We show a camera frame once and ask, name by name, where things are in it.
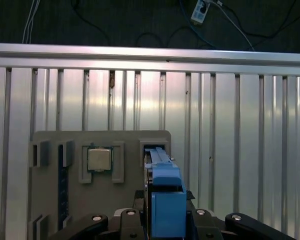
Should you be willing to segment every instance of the metallic surface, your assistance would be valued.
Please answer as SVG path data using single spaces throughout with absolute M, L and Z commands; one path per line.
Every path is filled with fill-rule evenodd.
M 26 237 L 32 133 L 82 129 L 169 130 L 196 207 L 300 239 L 300 54 L 0 44 L 2 238 Z

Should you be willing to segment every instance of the silver screw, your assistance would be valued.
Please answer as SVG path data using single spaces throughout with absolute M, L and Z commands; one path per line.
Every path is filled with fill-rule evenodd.
M 241 217 L 238 216 L 238 215 L 232 215 L 232 218 L 233 218 L 234 220 L 237 220 L 237 221 L 240 221 L 240 220 L 241 220 Z
M 196 213 L 199 214 L 199 215 L 205 215 L 206 214 L 206 212 L 201 210 L 201 209 L 197 210 Z
M 94 216 L 92 218 L 93 221 L 100 221 L 101 220 L 101 217 L 100 216 Z

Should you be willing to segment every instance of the power strip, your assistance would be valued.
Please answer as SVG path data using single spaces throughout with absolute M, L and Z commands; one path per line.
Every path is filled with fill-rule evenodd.
M 198 0 L 192 12 L 191 21 L 194 24 L 201 25 L 206 18 L 209 7 L 210 3 L 206 3 L 204 0 Z

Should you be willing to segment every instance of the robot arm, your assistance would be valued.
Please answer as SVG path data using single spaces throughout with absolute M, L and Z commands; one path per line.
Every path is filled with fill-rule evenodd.
M 114 216 L 89 214 L 49 237 L 49 240 L 293 240 L 252 217 L 235 212 L 225 220 L 195 209 L 180 169 L 160 147 L 144 151 L 144 189 L 136 191 L 132 208 Z

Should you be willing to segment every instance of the black plastic part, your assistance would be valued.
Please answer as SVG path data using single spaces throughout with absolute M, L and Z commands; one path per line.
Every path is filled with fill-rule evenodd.
M 58 230 L 68 217 L 68 167 L 63 166 L 64 146 L 58 146 Z
M 121 213 L 120 240 L 145 240 L 145 231 L 137 209 L 127 209 Z
M 211 214 L 206 210 L 202 211 L 204 214 L 198 214 L 197 210 L 192 211 L 193 225 L 195 227 L 193 239 L 224 240 L 220 229 L 215 226 Z
M 98 235 L 107 230 L 108 218 L 99 213 L 89 214 L 71 225 L 53 234 L 48 240 L 93 240 Z
M 241 219 L 235 220 L 233 215 L 237 215 Z M 227 229 L 230 229 L 243 238 L 263 240 L 294 240 L 294 238 L 239 212 L 228 214 L 225 217 L 225 225 Z

